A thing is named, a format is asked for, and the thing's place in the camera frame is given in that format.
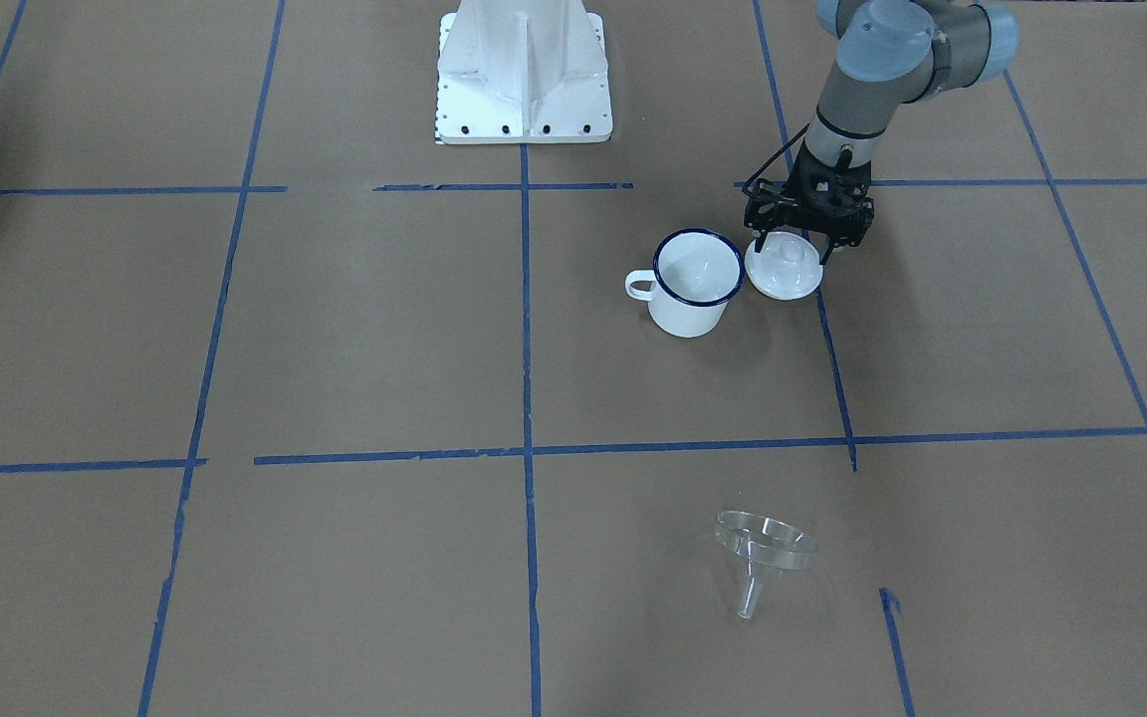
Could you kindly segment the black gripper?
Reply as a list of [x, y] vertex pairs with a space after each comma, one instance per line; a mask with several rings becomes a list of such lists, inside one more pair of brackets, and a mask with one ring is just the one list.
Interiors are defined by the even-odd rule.
[[825, 265], [841, 246], [859, 246], [872, 226], [872, 167], [868, 163], [855, 166], [848, 150], [841, 151], [837, 166], [829, 166], [801, 148], [791, 176], [785, 181], [770, 181], [766, 171], [789, 149], [790, 145], [779, 148], [747, 178], [743, 226], [752, 231], [755, 254], [764, 250], [770, 232], [782, 227], [819, 233], [825, 246], [818, 264]]

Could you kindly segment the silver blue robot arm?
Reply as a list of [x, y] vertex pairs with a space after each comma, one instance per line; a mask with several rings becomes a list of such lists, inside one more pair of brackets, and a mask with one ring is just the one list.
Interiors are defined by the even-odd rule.
[[747, 178], [755, 250], [785, 227], [819, 233], [828, 251], [860, 246], [875, 216], [872, 159], [896, 111], [1005, 72], [1021, 36], [994, 3], [819, 1], [816, 18], [836, 55], [811, 122], [780, 148], [789, 176]]

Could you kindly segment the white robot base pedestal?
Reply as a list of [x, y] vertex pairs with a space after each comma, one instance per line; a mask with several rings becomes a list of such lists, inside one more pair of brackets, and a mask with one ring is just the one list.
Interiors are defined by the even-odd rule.
[[604, 142], [604, 23], [582, 1], [461, 1], [438, 26], [442, 145]]

